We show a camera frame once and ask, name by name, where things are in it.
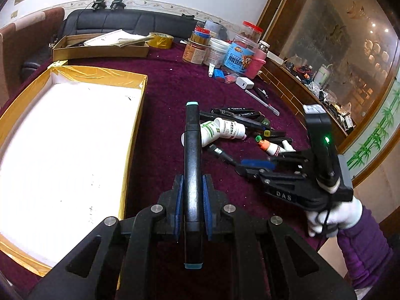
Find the white charger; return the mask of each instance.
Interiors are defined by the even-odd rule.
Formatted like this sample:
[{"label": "white charger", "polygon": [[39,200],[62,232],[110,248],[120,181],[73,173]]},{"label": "white charger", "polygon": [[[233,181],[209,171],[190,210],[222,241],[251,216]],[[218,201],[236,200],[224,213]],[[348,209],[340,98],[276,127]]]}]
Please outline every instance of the white charger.
[{"label": "white charger", "polygon": [[238,77],[236,79],[236,84],[242,89],[251,89],[254,87],[254,82],[246,77]]}]

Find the green bamboo painting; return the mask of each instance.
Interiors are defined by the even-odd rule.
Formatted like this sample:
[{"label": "green bamboo painting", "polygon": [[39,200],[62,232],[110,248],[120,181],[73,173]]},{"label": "green bamboo painting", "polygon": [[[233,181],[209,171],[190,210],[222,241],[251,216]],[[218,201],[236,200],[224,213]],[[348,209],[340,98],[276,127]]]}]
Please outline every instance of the green bamboo painting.
[{"label": "green bamboo painting", "polygon": [[387,129],[393,128],[395,122],[394,114],[397,113],[400,108],[400,89],[395,90],[393,95],[393,101],[390,106],[382,109],[382,120],[377,123],[372,134],[363,144],[360,144],[359,149],[354,152],[353,156],[347,161],[349,170],[354,167],[364,166],[371,155],[371,151],[373,149],[380,151],[382,142],[389,137]]}]

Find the brown armchair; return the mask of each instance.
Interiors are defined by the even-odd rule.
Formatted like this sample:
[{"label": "brown armchair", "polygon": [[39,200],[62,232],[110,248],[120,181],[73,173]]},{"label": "brown armchair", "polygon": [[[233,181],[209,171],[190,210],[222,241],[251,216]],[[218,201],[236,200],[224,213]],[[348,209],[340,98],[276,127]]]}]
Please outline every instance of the brown armchair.
[{"label": "brown armchair", "polygon": [[50,43],[64,19],[63,8],[38,11],[0,29],[0,107],[21,85],[24,61]]}]

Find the metal screw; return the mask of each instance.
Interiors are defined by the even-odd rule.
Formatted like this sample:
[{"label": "metal screw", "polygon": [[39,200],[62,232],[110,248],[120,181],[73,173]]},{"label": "metal screw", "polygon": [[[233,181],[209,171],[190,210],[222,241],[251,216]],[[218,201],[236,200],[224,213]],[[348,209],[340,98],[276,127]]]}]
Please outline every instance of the metal screw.
[{"label": "metal screw", "polygon": [[275,215],[271,218],[271,223],[275,224],[276,226],[282,224],[282,222],[283,222],[283,220],[280,216]]},{"label": "metal screw", "polygon": [[163,210],[163,206],[160,204],[154,204],[151,208],[150,208],[151,212],[154,213],[158,213],[161,212]]},{"label": "metal screw", "polygon": [[104,220],[104,224],[106,226],[109,226],[109,227],[111,227],[114,224],[116,224],[116,222],[117,222],[117,219],[114,218],[113,216],[106,217],[105,220]]},{"label": "metal screw", "polygon": [[223,207],[223,210],[224,210],[225,212],[232,213],[232,212],[235,212],[235,211],[236,211],[236,207],[235,207],[235,205],[232,205],[232,204],[226,204],[226,205]]}]

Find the yellow tape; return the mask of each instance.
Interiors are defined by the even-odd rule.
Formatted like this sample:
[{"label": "yellow tape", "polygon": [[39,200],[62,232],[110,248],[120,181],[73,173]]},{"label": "yellow tape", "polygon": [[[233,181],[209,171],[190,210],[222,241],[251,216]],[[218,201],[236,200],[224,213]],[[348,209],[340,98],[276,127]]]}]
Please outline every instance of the yellow tape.
[{"label": "yellow tape", "polygon": [[154,35],[154,38],[147,42],[147,45],[151,47],[168,50],[173,45],[174,38],[170,35],[163,33],[149,33],[149,35]]}]

